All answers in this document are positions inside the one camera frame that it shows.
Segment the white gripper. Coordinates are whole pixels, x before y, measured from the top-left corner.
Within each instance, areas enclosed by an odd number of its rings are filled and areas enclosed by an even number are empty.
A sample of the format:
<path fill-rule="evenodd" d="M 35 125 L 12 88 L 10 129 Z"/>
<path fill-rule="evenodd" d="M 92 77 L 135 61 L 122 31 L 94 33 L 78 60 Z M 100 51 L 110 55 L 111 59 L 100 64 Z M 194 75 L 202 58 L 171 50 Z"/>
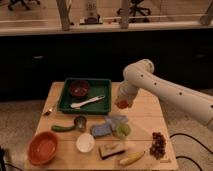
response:
<path fill-rule="evenodd" d="M 117 92 L 117 98 L 115 100 L 115 105 L 117 102 L 125 100 L 128 103 L 127 108 L 131 108 L 133 105 L 133 101 L 135 99 L 136 95 L 135 94 L 129 94 L 126 92 L 118 91 Z"/>

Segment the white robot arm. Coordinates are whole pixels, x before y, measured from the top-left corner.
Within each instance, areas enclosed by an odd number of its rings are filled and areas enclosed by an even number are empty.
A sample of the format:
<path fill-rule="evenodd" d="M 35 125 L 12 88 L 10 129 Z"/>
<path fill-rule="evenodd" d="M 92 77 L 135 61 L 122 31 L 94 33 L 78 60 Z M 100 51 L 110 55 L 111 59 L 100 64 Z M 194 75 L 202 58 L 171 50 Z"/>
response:
<path fill-rule="evenodd" d="M 115 104 L 120 109 L 133 105 L 140 89 L 187 112 L 193 119 L 213 131 L 213 96 L 166 81 L 153 74 L 154 64 L 149 59 L 132 63 L 123 70 L 124 80 L 119 85 Z"/>

